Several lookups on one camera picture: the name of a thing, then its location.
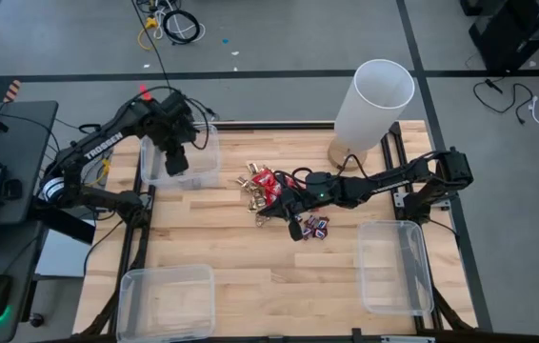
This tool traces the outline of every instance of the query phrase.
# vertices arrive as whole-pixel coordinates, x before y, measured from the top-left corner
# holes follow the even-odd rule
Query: green light
[[[11,314],[11,306],[7,306],[5,308],[5,311],[0,316],[0,326],[3,326],[4,323],[6,322],[6,319],[10,318],[10,314]]]

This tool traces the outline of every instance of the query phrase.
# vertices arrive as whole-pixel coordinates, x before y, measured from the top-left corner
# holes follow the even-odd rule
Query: metal bracket
[[[402,209],[405,207],[405,201],[403,200],[408,195],[407,192],[396,192],[394,194],[394,206],[396,206],[399,209]],[[449,200],[441,200],[438,202],[435,202],[432,204],[432,207],[434,208],[440,208],[441,211],[449,211],[451,208],[451,204]]]
[[[382,336],[385,343],[435,343],[434,337],[422,336]]]

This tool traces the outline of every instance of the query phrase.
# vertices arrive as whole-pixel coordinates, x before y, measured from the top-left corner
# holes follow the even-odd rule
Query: wooden tabletop
[[[400,122],[408,159],[431,151],[423,121]],[[214,269],[216,328],[214,336],[349,335],[415,333],[407,315],[368,313],[356,285],[356,228],[369,220],[393,220],[389,192],[374,195],[354,210],[321,209],[328,216],[329,237],[293,242],[286,222],[272,219],[263,228],[247,211],[250,195],[233,180],[248,175],[255,162],[292,171],[309,167],[336,172],[327,159],[332,130],[220,131],[222,170],[219,186],[199,191],[158,189],[151,223],[146,267],[208,264]],[[396,149],[391,142],[396,159]],[[136,138],[115,147],[107,189],[131,190],[138,161]],[[379,147],[369,151],[368,174],[383,171]],[[357,175],[359,171],[344,175]],[[448,212],[433,210],[432,219],[451,226]],[[94,240],[117,218],[99,222]],[[85,329],[115,287],[125,226],[100,244],[90,257],[74,333]],[[454,236],[435,224],[423,226],[434,282],[450,305],[475,326],[460,254]],[[137,249],[134,237],[132,251]]]

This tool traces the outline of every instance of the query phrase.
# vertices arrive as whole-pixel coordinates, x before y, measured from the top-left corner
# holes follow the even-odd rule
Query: wire bundle
[[[164,37],[165,33],[173,45],[185,45],[192,42],[197,42],[204,37],[206,34],[206,27],[204,24],[198,22],[193,14],[181,10],[180,1],[178,2],[178,5],[176,5],[177,3],[174,1],[174,6],[172,5],[172,0],[160,0],[157,3],[164,6],[160,8],[155,7],[153,5],[153,0],[136,1],[137,8],[143,13],[150,15],[147,19],[147,24],[144,25],[144,28],[138,33],[138,45],[142,49],[151,50],[151,48],[142,44],[141,37],[145,30],[153,28],[155,28],[153,38],[160,40]],[[143,9],[143,5],[149,5],[149,9]],[[191,21],[191,25],[181,29],[177,19],[178,16],[183,16]],[[193,30],[193,34],[187,37],[186,33],[191,30]]]

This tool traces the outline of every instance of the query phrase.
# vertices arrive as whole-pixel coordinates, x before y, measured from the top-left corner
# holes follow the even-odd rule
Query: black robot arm
[[[436,161],[435,172],[430,171],[429,161]],[[327,205],[353,209],[366,203],[373,195],[410,183],[426,183],[419,192],[408,194],[405,201],[405,218],[416,222],[428,220],[430,205],[448,192],[462,190],[472,182],[467,157],[451,148],[434,151],[416,158],[408,164],[369,177],[346,177],[328,172],[311,172],[305,182],[295,181],[288,187],[285,175],[279,171],[276,178],[282,184],[280,196],[270,206],[257,212],[266,217],[289,221],[290,237],[303,238],[295,215]]]
[[[174,91],[161,103],[154,99],[133,99],[124,104],[107,124],[80,141],[71,142],[70,147],[59,151],[55,161],[46,168],[40,186],[41,207],[106,208],[116,211],[129,224],[144,225],[149,219],[137,194],[116,194],[84,186],[81,172],[95,157],[128,136],[149,137],[166,154],[169,175],[185,171],[189,163],[183,143],[195,141],[198,133],[187,101],[180,91]]]

